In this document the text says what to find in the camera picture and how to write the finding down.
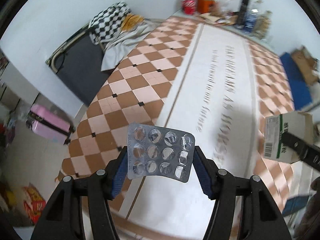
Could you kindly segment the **dark folding bed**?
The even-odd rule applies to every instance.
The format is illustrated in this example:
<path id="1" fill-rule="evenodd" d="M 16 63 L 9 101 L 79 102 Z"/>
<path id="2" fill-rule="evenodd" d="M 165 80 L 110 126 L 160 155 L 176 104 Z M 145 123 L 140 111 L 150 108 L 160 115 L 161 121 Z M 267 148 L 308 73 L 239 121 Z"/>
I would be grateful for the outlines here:
<path id="1" fill-rule="evenodd" d="M 46 60 L 46 65 L 89 106 L 113 70 L 101 70 L 104 47 L 93 44 L 92 28 L 83 26 Z"/>

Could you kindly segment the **green white medicine box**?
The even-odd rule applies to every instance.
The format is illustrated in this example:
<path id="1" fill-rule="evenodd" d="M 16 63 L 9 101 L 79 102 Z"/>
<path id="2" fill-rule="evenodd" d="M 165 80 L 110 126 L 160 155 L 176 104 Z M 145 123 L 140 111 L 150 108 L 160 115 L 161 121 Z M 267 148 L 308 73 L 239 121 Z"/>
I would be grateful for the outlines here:
<path id="1" fill-rule="evenodd" d="M 265 119 L 264 158 L 293 164 L 300 160 L 301 143 L 313 143 L 313 117 L 305 112 L 288 112 Z"/>

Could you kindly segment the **red snack carton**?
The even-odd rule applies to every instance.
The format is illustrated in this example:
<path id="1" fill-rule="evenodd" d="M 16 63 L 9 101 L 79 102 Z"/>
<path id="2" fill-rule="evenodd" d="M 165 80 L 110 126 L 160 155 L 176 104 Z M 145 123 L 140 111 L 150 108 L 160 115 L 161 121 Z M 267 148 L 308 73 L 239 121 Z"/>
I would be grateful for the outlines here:
<path id="1" fill-rule="evenodd" d="M 30 183 L 28 186 L 22 187 L 22 189 L 25 194 L 25 198 L 23 200 L 24 210 L 28 218 L 35 225 L 46 206 L 46 201 L 33 184 Z"/>

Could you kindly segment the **silver pill blister pack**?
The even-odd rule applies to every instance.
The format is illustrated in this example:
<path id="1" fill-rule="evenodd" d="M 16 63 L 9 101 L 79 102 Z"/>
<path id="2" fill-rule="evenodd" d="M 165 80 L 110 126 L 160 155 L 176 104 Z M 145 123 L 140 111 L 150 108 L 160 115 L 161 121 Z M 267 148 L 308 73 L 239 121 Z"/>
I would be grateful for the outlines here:
<path id="1" fill-rule="evenodd" d="M 127 130 L 127 177 L 189 180 L 195 138 L 185 131 L 131 123 Z"/>

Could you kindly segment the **cardboard box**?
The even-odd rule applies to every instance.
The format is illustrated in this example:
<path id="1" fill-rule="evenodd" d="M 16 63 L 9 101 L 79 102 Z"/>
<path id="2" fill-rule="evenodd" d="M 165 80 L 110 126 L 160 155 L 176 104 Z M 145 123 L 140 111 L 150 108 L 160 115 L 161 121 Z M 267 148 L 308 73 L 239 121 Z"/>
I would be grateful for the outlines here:
<path id="1" fill-rule="evenodd" d="M 301 46 L 292 52 L 291 57 L 307 85 L 311 86 L 319 82 L 318 60 L 310 54 L 305 46 Z"/>

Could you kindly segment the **grey white blanket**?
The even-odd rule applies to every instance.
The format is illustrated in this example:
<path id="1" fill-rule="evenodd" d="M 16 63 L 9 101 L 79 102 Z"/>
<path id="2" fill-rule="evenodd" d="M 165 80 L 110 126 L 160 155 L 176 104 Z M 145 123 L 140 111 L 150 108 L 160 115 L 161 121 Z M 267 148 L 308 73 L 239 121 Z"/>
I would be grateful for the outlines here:
<path id="1" fill-rule="evenodd" d="M 144 20 L 132 30 L 122 31 L 113 38 L 105 48 L 101 63 L 101 72 L 112 70 L 123 60 L 140 41 L 143 41 L 149 33 L 159 27 L 160 23 Z"/>

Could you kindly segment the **pink suitcase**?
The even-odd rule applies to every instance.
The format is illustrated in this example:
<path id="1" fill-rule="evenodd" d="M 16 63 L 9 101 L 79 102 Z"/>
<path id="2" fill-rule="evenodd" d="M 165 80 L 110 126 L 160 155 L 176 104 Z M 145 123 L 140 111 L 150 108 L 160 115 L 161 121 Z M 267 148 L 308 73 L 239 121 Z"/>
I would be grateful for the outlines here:
<path id="1" fill-rule="evenodd" d="M 75 132 L 72 124 L 38 104 L 31 106 L 25 123 L 36 135 L 63 145 L 71 142 L 71 135 Z"/>

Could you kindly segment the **checkered pink brown tablecloth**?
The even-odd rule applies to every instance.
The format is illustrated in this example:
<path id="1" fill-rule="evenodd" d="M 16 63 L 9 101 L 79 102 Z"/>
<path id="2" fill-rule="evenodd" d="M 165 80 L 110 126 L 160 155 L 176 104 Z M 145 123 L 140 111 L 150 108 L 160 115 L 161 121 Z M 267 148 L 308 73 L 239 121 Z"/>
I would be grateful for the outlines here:
<path id="1" fill-rule="evenodd" d="M 293 110 L 279 57 L 239 35 L 170 17 L 116 67 L 82 117 L 59 178 L 89 176 L 117 157 L 137 122 L 191 133 L 207 158 L 259 175 L 280 209 L 291 165 L 263 157 L 265 119 Z"/>

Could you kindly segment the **black white checkered cloth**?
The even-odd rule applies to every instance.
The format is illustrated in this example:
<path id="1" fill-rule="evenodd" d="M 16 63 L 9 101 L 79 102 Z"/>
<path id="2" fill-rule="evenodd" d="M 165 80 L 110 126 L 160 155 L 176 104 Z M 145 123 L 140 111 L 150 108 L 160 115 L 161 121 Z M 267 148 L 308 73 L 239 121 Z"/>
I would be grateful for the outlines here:
<path id="1" fill-rule="evenodd" d="M 119 34 L 126 16 L 131 13 L 126 2 L 114 3 L 94 16 L 88 25 L 89 36 L 94 45 L 110 42 Z"/>

